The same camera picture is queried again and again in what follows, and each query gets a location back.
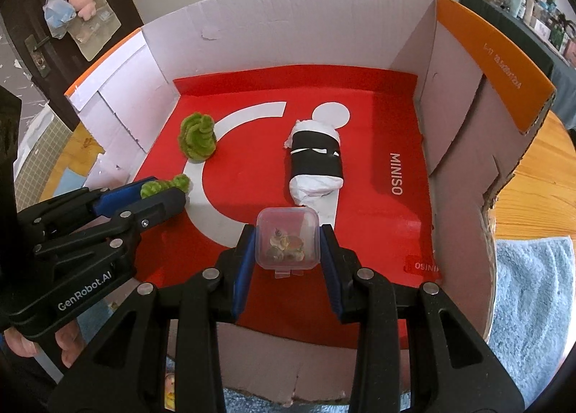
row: brown door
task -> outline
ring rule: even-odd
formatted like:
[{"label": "brown door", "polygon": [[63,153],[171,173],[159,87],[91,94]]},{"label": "brown door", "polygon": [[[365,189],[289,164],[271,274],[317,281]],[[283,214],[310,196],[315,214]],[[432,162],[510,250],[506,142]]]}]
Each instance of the brown door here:
[{"label": "brown door", "polygon": [[121,26],[114,33],[99,54],[92,61],[87,61],[69,34],[63,39],[50,38],[40,47],[41,56],[50,67],[49,73],[42,77],[29,54],[25,40],[33,35],[36,41],[50,36],[42,7],[45,0],[4,0],[0,13],[18,54],[22,57],[32,81],[50,100],[50,107],[62,121],[74,130],[79,119],[74,108],[64,96],[64,92],[76,79],[90,67],[102,54],[114,46],[126,35],[142,26],[142,19],[132,0],[107,0],[120,20]]}]

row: cardboard box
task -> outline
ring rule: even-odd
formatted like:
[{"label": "cardboard box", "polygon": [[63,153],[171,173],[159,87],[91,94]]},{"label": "cardboard box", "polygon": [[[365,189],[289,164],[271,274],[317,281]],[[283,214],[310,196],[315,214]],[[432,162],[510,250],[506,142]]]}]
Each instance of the cardboard box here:
[{"label": "cardboard box", "polygon": [[[496,261],[486,213],[534,139],[555,90],[514,43],[458,3],[205,0],[134,32],[67,95],[106,151],[110,161],[100,164],[133,177],[176,105],[173,80],[296,64],[417,75],[414,108],[442,287],[488,338]],[[219,338],[226,386],[280,403],[350,394],[354,350],[227,325]]]}]

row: black tape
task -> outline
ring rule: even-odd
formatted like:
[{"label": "black tape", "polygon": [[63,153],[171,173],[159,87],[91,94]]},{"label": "black tape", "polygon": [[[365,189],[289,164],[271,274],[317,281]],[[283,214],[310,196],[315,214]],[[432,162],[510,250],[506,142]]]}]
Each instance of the black tape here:
[{"label": "black tape", "polygon": [[[314,149],[325,149],[319,153]],[[292,137],[292,171],[290,179],[301,174],[328,175],[344,179],[340,144],[330,135],[321,132],[300,131]]]}]

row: red surface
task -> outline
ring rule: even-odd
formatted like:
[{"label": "red surface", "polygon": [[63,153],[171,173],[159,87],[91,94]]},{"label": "red surface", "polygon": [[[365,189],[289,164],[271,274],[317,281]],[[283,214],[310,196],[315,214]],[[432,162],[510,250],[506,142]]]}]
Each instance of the red surface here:
[{"label": "red surface", "polygon": [[[176,109],[137,178],[172,178],[186,158],[176,137],[195,111],[215,121],[243,107],[284,100],[282,118],[258,119],[226,134],[204,167],[212,205],[235,220],[255,224],[266,207],[294,206],[288,191],[290,158],[283,149],[296,120],[328,101],[346,105],[350,120],[338,129],[345,184],[335,231],[363,265],[395,283],[418,286],[436,279],[431,207],[422,138],[412,95],[416,77],[406,73],[332,66],[292,66],[176,80]],[[391,153],[399,154],[402,195],[392,193]],[[224,247],[202,235],[186,213],[143,234],[136,255],[138,278],[163,287],[181,283],[213,265]],[[303,277],[277,280],[256,267],[240,325],[308,343],[355,348],[358,329],[332,314],[320,266]]]}]

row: white curved stripe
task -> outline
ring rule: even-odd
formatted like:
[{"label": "white curved stripe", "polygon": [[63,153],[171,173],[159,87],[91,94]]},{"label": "white curved stripe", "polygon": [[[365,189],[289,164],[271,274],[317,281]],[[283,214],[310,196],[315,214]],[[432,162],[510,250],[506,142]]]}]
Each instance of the white curved stripe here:
[{"label": "white curved stripe", "polygon": [[[220,140],[228,132],[247,122],[265,117],[282,117],[285,108],[286,102],[278,101],[257,104],[233,112],[214,125],[216,139]],[[208,239],[232,248],[237,244],[246,223],[233,220],[214,208],[204,192],[203,171],[204,163],[188,161],[184,167],[184,174],[192,182],[192,190],[188,194],[189,200],[186,203],[186,213],[192,224]]]}]

